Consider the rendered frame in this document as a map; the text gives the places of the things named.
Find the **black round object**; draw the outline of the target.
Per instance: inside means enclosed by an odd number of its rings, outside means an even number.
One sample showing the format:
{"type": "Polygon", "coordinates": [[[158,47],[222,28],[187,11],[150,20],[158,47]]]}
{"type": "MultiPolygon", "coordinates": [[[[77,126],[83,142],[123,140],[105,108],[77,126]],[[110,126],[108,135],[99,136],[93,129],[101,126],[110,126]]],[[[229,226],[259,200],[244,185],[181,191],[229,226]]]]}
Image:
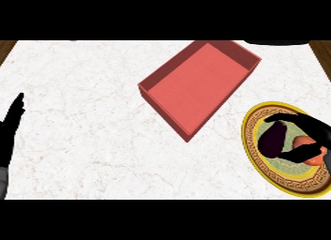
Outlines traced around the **black round object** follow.
{"type": "Polygon", "coordinates": [[[291,46],[291,45],[303,45],[309,43],[309,40],[244,40],[244,41],[254,45],[268,45],[268,46],[291,46]]]}

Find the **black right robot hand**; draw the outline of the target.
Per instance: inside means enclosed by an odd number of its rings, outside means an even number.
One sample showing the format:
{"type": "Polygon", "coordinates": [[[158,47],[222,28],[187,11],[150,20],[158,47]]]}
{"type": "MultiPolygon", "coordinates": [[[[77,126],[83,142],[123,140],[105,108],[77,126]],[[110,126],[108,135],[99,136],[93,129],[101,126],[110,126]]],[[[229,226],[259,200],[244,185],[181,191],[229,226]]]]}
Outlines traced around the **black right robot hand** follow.
{"type": "MultiPolygon", "coordinates": [[[[271,115],[265,122],[285,121],[296,124],[308,136],[317,141],[315,147],[322,146],[331,150],[331,127],[322,123],[319,119],[311,115],[299,112],[297,114],[275,113],[271,115]]],[[[300,163],[299,159],[303,157],[303,148],[293,149],[288,152],[281,152],[278,158],[283,158],[294,163],[300,163]]]]}

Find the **red cardboard box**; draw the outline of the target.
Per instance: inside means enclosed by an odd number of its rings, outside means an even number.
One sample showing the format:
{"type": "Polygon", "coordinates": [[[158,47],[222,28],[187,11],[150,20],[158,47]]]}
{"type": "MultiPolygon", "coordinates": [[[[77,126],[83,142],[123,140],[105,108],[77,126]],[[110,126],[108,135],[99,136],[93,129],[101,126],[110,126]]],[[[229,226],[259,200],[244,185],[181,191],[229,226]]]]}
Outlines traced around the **red cardboard box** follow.
{"type": "Polygon", "coordinates": [[[188,143],[260,57],[231,40],[195,40],[139,82],[144,100],[188,143]]]}

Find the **yellow patterned plate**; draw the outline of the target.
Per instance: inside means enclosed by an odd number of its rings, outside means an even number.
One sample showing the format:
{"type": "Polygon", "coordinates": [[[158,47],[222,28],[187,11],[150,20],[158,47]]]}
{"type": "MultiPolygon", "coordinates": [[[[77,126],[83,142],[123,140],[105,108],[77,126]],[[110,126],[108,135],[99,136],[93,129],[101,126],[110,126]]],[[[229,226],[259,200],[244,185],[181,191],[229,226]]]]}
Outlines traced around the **yellow patterned plate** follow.
{"type": "Polygon", "coordinates": [[[275,113],[303,113],[284,102],[266,101],[256,104],[243,119],[241,140],[249,159],[268,182],[291,195],[314,198],[331,190],[331,175],[325,165],[296,164],[281,158],[263,157],[257,150],[257,140],[272,123],[265,118],[275,113]]]}

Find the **orange round fruit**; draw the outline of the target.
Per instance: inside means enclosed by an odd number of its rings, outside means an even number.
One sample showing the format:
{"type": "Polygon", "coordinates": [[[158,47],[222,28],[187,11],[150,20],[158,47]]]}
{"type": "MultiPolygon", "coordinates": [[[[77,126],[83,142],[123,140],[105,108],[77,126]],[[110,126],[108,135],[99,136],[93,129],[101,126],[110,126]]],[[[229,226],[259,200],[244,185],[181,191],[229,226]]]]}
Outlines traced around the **orange round fruit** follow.
{"type": "Polygon", "coordinates": [[[293,149],[303,148],[303,157],[299,162],[309,166],[319,166],[322,164],[322,159],[327,155],[327,148],[315,147],[317,141],[309,136],[296,136],[293,140],[293,149]]]}

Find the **dark purple eggplant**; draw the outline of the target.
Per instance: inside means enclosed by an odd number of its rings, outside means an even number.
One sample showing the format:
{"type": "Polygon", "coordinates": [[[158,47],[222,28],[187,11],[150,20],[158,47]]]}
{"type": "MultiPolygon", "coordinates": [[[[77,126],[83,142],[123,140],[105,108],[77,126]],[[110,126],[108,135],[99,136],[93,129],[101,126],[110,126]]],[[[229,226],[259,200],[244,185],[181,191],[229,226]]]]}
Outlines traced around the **dark purple eggplant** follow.
{"type": "Polygon", "coordinates": [[[281,121],[275,121],[272,126],[260,135],[257,140],[257,150],[266,158],[277,158],[284,147],[287,126],[281,121]]]}

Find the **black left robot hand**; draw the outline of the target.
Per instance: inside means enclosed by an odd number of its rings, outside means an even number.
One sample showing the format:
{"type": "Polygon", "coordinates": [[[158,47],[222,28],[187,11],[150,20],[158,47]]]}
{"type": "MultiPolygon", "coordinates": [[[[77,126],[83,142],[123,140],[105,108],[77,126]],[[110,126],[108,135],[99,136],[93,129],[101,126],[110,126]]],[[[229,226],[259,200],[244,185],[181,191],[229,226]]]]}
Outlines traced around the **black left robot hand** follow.
{"type": "Polygon", "coordinates": [[[0,121],[0,167],[11,165],[14,137],[24,114],[24,94],[20,93],[8,110],[5,119],[0,121]]]}

